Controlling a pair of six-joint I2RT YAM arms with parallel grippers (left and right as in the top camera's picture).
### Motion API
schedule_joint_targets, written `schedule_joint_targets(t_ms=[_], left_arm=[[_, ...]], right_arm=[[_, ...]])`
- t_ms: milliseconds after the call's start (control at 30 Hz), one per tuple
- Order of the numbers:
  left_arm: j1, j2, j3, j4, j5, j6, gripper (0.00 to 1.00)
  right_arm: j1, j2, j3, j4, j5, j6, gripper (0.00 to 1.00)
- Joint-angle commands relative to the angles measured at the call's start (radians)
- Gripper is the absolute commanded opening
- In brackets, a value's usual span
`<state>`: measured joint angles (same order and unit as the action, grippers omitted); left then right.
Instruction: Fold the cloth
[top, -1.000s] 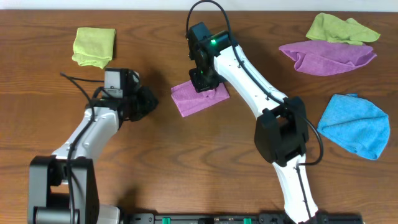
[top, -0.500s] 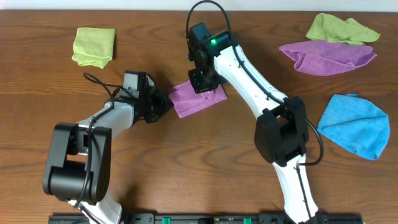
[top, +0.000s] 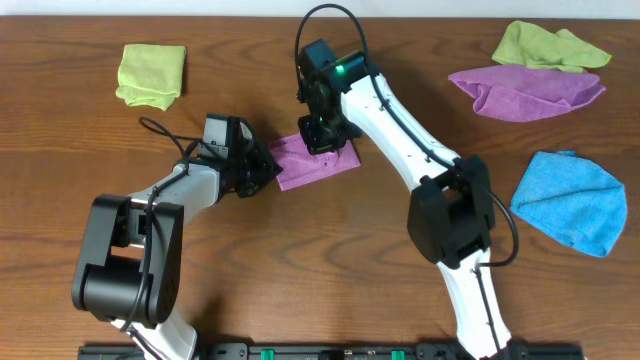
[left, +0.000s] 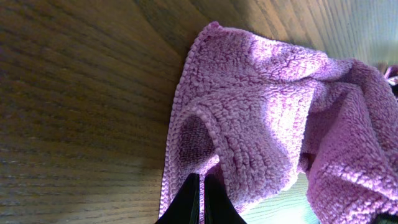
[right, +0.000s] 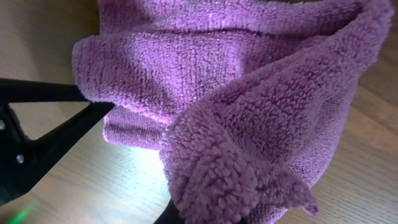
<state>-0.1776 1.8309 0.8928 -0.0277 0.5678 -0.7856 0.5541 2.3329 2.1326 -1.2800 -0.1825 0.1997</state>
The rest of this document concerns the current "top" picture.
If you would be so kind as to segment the purple microfiber cloth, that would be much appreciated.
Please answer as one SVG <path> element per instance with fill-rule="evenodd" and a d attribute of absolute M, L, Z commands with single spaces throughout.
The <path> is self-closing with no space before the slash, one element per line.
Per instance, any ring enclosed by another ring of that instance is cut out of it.
<path fill-rule="evenodd" d="M 276 163 L 282 168 L 277 181 L 282 191 L 320 181 L 361 165 L 353 144 L 319 155 L 311 155 L 300 134 L 280 138 L 269 144 Z"/>

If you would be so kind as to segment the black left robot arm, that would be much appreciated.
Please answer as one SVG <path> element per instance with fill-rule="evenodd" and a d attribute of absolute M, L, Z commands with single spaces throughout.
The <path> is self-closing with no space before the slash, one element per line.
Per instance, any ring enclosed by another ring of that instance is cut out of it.
<path fill-rule="evenodd" d="M 281 171 L 244 118 L 210 114 L 200 137 L 142 117 L 179 150 L 171 173 L 126 196 L 93 201 L 72 283 L 76 309 L 126 334 L 130 346 L 79 348 L 81 359 L 204 359 L 197 331 L 176 307 L 183 233 L 225 194 L 256 195 Z"/>

